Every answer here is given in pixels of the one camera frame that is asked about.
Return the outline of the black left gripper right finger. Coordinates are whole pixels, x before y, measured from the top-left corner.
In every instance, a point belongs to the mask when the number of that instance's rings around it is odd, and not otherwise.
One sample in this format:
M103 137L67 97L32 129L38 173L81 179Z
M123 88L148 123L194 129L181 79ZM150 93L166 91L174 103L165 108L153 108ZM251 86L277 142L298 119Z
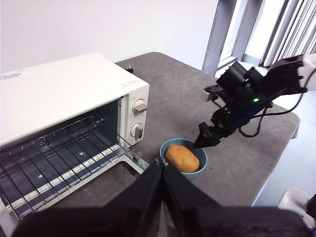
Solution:
M163 161L163 199L181 237L309 237L293 211L276 207L221 206Z

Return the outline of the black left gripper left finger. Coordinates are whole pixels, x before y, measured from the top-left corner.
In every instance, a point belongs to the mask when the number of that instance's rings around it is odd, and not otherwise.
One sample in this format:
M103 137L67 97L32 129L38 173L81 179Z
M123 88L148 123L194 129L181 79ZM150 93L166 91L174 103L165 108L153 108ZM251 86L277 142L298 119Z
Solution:
M102 207L57 208L24 218L15 237L145 237L161 204L162 161L156 159Z

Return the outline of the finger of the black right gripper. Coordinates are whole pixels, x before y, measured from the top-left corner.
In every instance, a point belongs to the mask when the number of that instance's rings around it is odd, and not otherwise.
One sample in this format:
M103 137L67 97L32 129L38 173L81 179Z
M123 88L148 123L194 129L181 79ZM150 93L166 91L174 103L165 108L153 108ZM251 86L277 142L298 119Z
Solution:
M218 139L214 134L212 134L209 130L200 132L197 139L195 140L193 147L195 149L214 147L220 143L220 139Z
M208 129L209 129L209 126L205 123L205 122L202 122L198 125L198 128L199 128L199 137L205 137L207 138L208 135Z

